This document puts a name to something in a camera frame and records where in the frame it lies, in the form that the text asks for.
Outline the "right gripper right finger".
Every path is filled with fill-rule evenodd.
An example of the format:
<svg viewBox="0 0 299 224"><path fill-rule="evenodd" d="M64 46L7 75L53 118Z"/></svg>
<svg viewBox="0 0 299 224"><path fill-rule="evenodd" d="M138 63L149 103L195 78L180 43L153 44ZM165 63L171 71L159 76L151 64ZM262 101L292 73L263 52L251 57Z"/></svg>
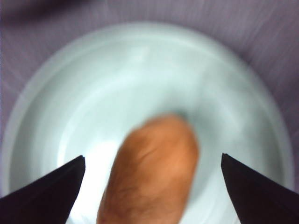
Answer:
<svg viewBox="0 0 299 224"><path fill-rule="evenodd" d="M272 181L228 154L221 170L242 224L297 224L299 195Z"/></svg>

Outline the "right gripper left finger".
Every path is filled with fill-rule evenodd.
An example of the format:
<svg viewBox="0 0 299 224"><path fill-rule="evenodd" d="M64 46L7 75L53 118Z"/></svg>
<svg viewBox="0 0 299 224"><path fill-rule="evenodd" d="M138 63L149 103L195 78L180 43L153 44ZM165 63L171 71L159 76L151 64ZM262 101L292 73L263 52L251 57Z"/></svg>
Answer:
<svg viewBox="0 0 299 224"><path fill-rule="evenodd" d="M1 198L2 224L64 224L77 199L85 173L78 156L31 184Z"/></svg>

